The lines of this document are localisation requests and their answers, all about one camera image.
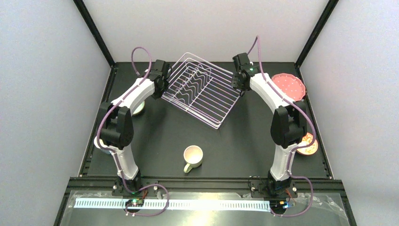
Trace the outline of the white wire dish rack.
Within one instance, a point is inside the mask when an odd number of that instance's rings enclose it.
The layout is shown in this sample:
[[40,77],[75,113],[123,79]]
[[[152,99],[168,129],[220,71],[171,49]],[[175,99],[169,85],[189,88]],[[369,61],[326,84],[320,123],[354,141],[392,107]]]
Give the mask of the white wire dish rack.
[[218,129],[240,98],[240,92],[231,86],[232,76],[232,72],[186,52],[172,65],[162,99]]

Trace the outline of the pink polka dot plate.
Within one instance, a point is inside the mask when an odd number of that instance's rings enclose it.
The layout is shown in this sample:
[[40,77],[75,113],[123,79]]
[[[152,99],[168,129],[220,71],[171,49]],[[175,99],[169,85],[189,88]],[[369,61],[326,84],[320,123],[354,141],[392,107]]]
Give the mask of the pink polka dot plate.
[[272,76],[271,80],[279,87],[288,97],[294,101],[301,101],[302,91],[306,89],[303,82],[292,74],[280,73]]

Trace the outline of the dark striped plate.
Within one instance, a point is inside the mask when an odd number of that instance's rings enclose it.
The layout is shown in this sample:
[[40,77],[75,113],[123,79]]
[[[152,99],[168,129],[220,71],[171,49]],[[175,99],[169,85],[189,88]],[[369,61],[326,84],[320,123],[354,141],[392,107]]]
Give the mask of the dark striped plate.
[[307,99],[307,89],[304,89],[304,90],[302,91],[302,98],[301,98],[301,101],[306,101],[306,99]]

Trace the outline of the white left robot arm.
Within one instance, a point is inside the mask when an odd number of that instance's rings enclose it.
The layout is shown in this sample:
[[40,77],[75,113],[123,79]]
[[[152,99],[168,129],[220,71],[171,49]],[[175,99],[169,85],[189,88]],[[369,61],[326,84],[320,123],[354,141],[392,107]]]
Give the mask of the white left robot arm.
[[140,171],[131,148],[134,136],[133,112],[146,98],[162,97],[169,87],[168,78],[171,72],[169,63],[156,60],[120,97],[100,105],[101,122],[94,144],[112,155],[117,175],[130,192],[139,190],[142,186]]

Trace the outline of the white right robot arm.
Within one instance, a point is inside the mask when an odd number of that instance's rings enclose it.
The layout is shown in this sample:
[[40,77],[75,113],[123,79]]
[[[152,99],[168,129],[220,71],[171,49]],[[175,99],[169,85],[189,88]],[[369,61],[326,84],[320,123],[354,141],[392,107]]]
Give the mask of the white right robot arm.
[[269,75],[250,62],[247,53],[232,59],[236,70],[232,87],[241,92],[254,91],[273,112],[270,133],[276,146],[267,185],[270,190],[288,188],[294,152],[307,133],[306,107],[301,101],[289,98]]

